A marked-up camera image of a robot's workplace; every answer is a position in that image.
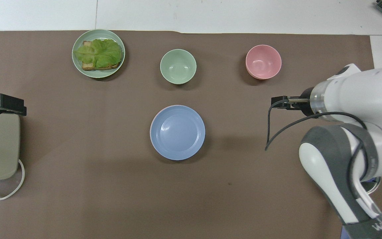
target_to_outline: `lettuce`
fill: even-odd
[[[119,45],[112,39],[95,39],[91,46],[82,45],[73,51],[75,56],[83,63],[91,63],[94,67],[108,67],[120,62],[122,52]]]

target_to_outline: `toast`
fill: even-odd
[[[90,41],[84,41],[84,45],[87,45],[87,46],[91,46],[91,42]],[[116,65],[109,65],[107,67],[94,67],[94,64],[91,62],[91,63],[83,63],[82,62],[82,69],[84,71],[105,71],[105,70],[111,70],[111,69],[116,69],[119,67],[119,63],[117,63]]]

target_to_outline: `sandwich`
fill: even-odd
[[[122,56],[119,45],[112,39],[84,41],[73,53],[82,61],[82,69],[85,71],[116,69]]]

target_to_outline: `white power cord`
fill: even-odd
[[[20,163],[20,167],[22,168],[22,180],[20,180],[19,185],[17,186],[16,189],[14,189],[14,191],[12,191],[9,195],[6,195],[5,197],[0,197],[0,200],[4,200],[4,199],[9,198],[11,195],[13,195],[15,192],[17,192],[17,190],[22,186],[23,181],[25,180],[25,167],[23,166],[23,163],[21,162],[20,159],[19,159],[19,163]]]

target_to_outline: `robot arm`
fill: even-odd
[[[382,212],[360,183],[382,176],[382,69],[360,71],[350,64],[300,97],[274,97],[272,103],[307,116],[345,112],[366,124],[363,129],[348,116],[321,116],[345,124],[312,128],[301,142],[299,156],[349,236],[382,239]]]
[[[360,183],[375,175],[367,165],[375,168],[377,159],[382,158],[375,150],[377,145],[366,130],[352,124],[314,127],[300,145],[304,169],[324,192],[353,239],[382,239],[382,212]],[[365,155],[371,159],[368,163]]]

